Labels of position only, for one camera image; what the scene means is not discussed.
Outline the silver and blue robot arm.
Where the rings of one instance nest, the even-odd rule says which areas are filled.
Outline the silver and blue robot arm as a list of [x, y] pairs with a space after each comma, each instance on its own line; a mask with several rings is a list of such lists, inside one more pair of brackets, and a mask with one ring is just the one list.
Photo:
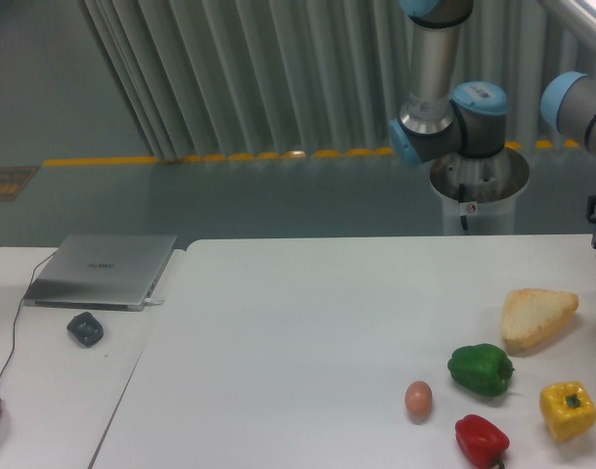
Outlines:
[[[527, 161], [506, 146], [507, 99], [497, 85], [450, 86], [460, 27], [471, 1], [403, 1], [413, 23], [406, 102], [389, 124], [391, 143], [407, 165], [430, 163], [430, 183], [442, 200], [445, 235], [509, 234], [515, 200], [530, 179]], [[544, 121], [596, 157], [596, 79], [567, 71], [540, 100]], [[585, 217], [594, 225], [596, 194]]]

